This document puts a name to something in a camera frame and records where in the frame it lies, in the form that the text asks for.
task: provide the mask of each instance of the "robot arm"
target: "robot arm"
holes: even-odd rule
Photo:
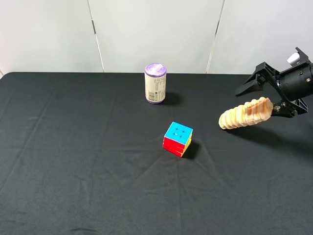
[[[268,82],[280,95],[281,100],[274,103],[272,116],[294,117],[295,113],[308,112],[303,97],[313,94],[313,63],[308,56],[296,47],[297,52],[287,61],[291,68],[279,72],[263,62],[259,64],[249,79],[236,90],[236,96],[262,91]]]

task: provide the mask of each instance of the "black tablecloth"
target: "black tablecloth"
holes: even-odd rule
[[[223,131],[246,75],[10,73],[0,80],[0,234],[313,233],[313,113]],[[305,98],[309,107],[313,97]],[[193,128],[184,158],[162,149]]]

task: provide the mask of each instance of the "white component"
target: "white component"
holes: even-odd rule
[[[300,61],[300,55],[298,52],[294,53],[291,57],[289,57],[289,59],[287,60],[287,62],[291,65],[291,66],[295,66],[298,62]]]

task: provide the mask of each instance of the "wooden toy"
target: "wooden toy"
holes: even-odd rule
[[[270,118],[273,110],[273,103],[269,98],[261,97],[244,105],[225,111],[219,119],[222,129],[233,129],[242,126],[255,125]]]
[[[187,126],[172,122],[164,136],[163,148],[182,157],[190,145],[192,131],[193,130]]]

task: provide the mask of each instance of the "purple lid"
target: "purple lid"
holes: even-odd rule
[[[150,77],[162,77],[166,74],[166,67],[162,64],[154,63],[148,65],[145,72]]]

